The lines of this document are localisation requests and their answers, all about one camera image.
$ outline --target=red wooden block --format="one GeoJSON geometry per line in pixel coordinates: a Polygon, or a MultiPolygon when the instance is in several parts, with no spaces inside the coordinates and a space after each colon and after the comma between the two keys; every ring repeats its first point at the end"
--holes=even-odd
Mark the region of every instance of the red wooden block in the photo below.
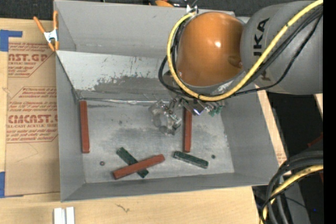
{"type": "Polygon", "coordinates": [[[193,114],[186,108],[183,111],[183,118],[184,118],[184,126],[183,126],[183,151],[190,152],[191,150],[191,132],[192,132],[192,117],[193,114]]]}
{"type": "Polygon", "coordinates": [[[86,101],[79,101],[80,107],[80,128],[82,138],[82,152],[90,153],[89,124],[88,124],[88,107],[86,101]]]}
{"type": "Polygon", "coordinates": [[[140,161],[135,164],[131,164],[129,166],[126,166],[124,168],[115,170],[112,174],[115,179],[122,178],[124,176],[128,176],[134,173],[137,173],[138,171],[144,170],[148,167],[154,166],[156,164],[159,164],[165,160],[164,156],[162,154],[144,159],[143,161],[140,161]]]}

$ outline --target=yellow cable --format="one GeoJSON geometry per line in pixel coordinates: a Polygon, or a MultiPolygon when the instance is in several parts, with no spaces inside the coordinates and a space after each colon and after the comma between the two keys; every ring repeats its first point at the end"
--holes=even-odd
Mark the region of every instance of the yellow cable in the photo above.
{"type": "Polygon", "coordinates": [[[230,95],[234,94],[236,91],[238,91],[242,86],[244,86],[244,84],[246,83],[246,81],[255,73],[255,71],[262,64],[262,62],[266,59],[266,57],[269,55],[269,53],[274,48],[274,46],[276,45],[276,43],[279,41],[279,39],[284,35],[284,33],[287,31],[287,29],[291,25],[293,25],[299,18],[301,18],[308,11],[310,11],[311,9],[313,9],[313,8],[315,8],[315,7],[317,7],[318,5],[321,5],[321,4],[323,4],[323,0],[317,0],[317,1],[313,2],[313,3],[311,3],[310,5],[308,5],[307,7],[305,7],[299,13],[297,13],[290,21],[288,21],[288,23],[286,25],[283,26],[283,28],[279,31],[279,33],[275,36],[275,38],[271,41],[271,43],[268,45],[268,47],[265,49],[265,51],[262,53],[262,55],[256,61],[256,63],[247,72],[247,74],[242,78],[242,80],[235,87],[233,87],[231,90],[229,90],[228,92],[223,93],[221,95],[218,95],[216,97],[207,97],[205,95],[198,94],[198,93],[192,91],[191,89],[189,89],[179,79],[179,77],[177,76],[177,74],[176,74],[176,72],[175,72],[175,70],[173,68],[172,58],[171,58],[171,52],[170,51],[171,51],[171,45],[172,45],[172,40],[173,40],[174,34],[175,34],[177,28],[180,26],[181,23],[183,23],[185,20],[187,20],[191,16],[195,15],[195,13],[186,14],[185,16],[183,16],[174,25],[174,27],[173,27],[170,35],[169,35],[169,39],[168,39],[168,43],[167,43],[167,61],[168,61],[168,65],[169,65],[169,70],[170,70],[170,72],[171,72],[174,80],[178,84],[178,86],[180,86],[189,95],[191,95],[191,96],[193,96],[193,97],[195,97],[197,99],[200,99],[202,101],[210,101],[210,102],[215,102],[215,101],[219,101],[219,100],[225,99],[225,98],[229,97],[230,95]]]}
{"type": "MultiPolygon", "coordinates": [[[[301,177],[304,177],[304,176],[307,176],[309,174],[312,174],[312,173],[315,173],[315,172],[318,172],[318,171],[321,171],[323,170],[323,165],[312,165],[306,169],[303,169],[301,170],[300,172],[292,175],[291,177],[289,177],[285,182],[283,182],[279,187],[277,187],[271,194],[271,196],[274,196],[276,194],[278,194],[279,192],[281,192],[283,189],[287,188],[290,184],[294,183],[295,181],[299,180],[301,177]]],[[[275,199],[272,199],[270,201],[271,204],[273,204],[275,199]]],[[[268,209],[267,209],[267,206],[263,209],[263,213],[262,215],[264,216],[264,219],[266,219],[267,217],[267,214],[268,214],[268,209]]]]}

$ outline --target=gray metal tray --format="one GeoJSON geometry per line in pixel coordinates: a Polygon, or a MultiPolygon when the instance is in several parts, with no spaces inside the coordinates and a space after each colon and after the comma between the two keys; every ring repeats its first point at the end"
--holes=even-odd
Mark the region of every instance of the gray metal tray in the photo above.
{"type": "Polygon", "coordinates": [[[170,99],[157,73],[184,10],[78,1],[55,1],[55,9],[62,201],[268,183],[278,164],[257,94],[228,99],[214,117],[193,117],[191,154],[209,161],[207,169],[172,157],[182,151],[181,129],[164,135],[151,122],[148,107],[170,99]],[[88,103],[89,154],[81,152],[80,99],[88,103]],[[125,166],[120,147],[137,160],[163,154],[165,161],[148,168],[144,179],[114,180],[111,172],[125,166]]]}

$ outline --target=blue tape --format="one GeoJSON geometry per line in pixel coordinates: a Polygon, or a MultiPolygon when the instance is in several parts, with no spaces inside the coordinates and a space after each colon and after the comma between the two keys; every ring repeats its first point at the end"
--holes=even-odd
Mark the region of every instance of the blue tape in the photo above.
{"type": "Polygon", "coordinates": [[[9,37],[22,37],[22,31],[0,30],[0,51],[8,52],[9,37]]]}
{"type": "Polygon", "coordinates": [[[5,172],[0,172],[0,198],[5,198],[5,172]]]}

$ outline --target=cardboard sheet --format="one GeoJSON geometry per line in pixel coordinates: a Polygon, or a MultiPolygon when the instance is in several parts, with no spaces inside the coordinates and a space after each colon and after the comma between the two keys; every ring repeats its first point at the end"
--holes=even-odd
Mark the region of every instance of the cardboard sheet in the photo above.
{"type": "Polygon", "coordinates": [[[59,191],[55,54],[33,20],[0,29],[22,31],[8,40],[5,196],[59,191]]]}

